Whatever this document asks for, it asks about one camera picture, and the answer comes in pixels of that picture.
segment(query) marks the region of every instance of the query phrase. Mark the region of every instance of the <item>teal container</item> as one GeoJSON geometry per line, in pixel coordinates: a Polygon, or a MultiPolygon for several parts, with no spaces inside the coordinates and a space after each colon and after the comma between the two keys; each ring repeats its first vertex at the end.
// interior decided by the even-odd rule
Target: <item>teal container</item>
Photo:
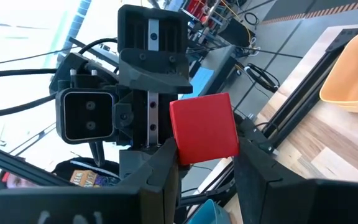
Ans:
{"type": "Polygon", "coordinates": [[[230,216],[225,209],[211,199],[207,200],[194,214],[189,224],[231,224],[230,216]]]}

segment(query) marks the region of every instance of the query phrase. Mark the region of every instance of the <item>floor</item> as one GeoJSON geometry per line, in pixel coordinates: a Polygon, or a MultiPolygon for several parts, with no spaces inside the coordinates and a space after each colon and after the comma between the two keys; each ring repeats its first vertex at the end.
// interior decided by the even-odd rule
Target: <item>floor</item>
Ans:
{"type": "MultiPolygon", "coordinates": [[[[271,20],[275,16],[288,16],[280,15],[278,12],[275,12],[280,8],[279,5],[275,5],[277,1],[288,3],[292,2],[293,0],[270,1],[263,6],[251,10],[250,12],[253,12],[259,18],[259,21],[261,21],[257,27],[252,27],[246,24],[246,22],[243,22],[245,26],[247,26],[249,29],[252,29],[256,33],[256,45],[260,46],[262,50],[269,50],[281,54],[290,54],[302,57],[307,53],[309,48],[315,43],[317,38],[324,32],[327,27],[358,24],[358,9],[330,14],[327,16],[312,17],[309,19],[292,19],[288,21],[271,22],[266,24],[266,22],[263,22],[264,20],[271,20]]],[[[263,2],[266,2],[266,0],[248,0],[242,6],[242,9],[250,9],[252,7],[258,6],[259,4],[262,4],[263,2]]],[[[302,10],[320,10],[320,0],[307,2],[310,3],[309,8],[297,6],[297,11],[288,12],[297,14],[304,13],[302,10]]],[[[357,1],[347,0],[344,2],[344,4],[351,4],[352,2],[357,1]]],[[[275,75],[282,83],[296,67],[300,60],[301,59],[299,58],[291,58],[260,52],[258,55],[245,58],[240,60],[240,62],[244,65],[247,63],[253,63],[258,67],[264,68],[275,75]]],[[[228,83],[224,87],[223,91],[230,94],[232,107],[235,108],[235,111],[242,116],[249,116],[250,114],[257,115],[272,96],[271,92],[264,90],[261,86],[254,86],[247,76],[238,76],[235,73],[229,77],[228,83]]],[[[197,166],[213,169],[217,163],[218,160],[207,161],[201,164],[197,164],[197,166]]],[[[182,189],[192,189],[199,186],[199,184],[202,183],[204,177],[206,177],[209,172],[210,171],[208,169],[202,169],[198,167],[192,168],[189,171],[189,174],[183,179],[182,189]]]]}

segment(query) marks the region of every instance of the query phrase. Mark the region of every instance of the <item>yellow bin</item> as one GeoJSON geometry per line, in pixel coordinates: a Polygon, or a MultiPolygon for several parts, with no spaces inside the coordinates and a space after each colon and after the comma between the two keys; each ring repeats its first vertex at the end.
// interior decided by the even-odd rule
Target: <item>yellow bin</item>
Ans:
{"type": "Polygon", "coordinates": [[[358,35],[339,56],[320,90],[320,98],[358,113],[358,35]]]}

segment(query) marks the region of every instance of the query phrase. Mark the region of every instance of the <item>wooden surface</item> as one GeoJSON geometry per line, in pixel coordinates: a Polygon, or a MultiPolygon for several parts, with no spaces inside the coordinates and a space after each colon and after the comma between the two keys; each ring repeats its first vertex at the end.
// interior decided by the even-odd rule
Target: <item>wooden surface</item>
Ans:
{"type": "MultiPolygon", "coordinates": [[[[283,105],[342,29],[329,27],[295,67],[280,89],[257,117],[268,121],[283,105]]],[[[305,178],[351,180],[358,182],[358,114],[320,101],[282,142],[276,160],[305,178]]],[[[225,206],[233,223],[241,224],[237,195],[225,206]]]]}

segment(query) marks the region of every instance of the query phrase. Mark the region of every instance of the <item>wooden table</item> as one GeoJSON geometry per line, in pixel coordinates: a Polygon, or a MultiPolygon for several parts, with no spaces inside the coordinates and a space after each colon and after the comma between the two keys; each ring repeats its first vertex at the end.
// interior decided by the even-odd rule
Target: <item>wooden table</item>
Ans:
{"type": "MultiPolygon", "coordinates": [[[[340,31],[348,28],[358,25],[329,27],[324,31],[259,113],[256,124],[268,121],[275,114],[340,31]]],[[[277,150],[275,159],[304,178],[358,182],[358,114],[320,101],[277,150]]],[[[210,175],[216,176],[228,162],[229,159],[223,159],[210,175]]],[[[231,214],[233,223],[242,223],[237,195],[224,208],[231,214]]]]}

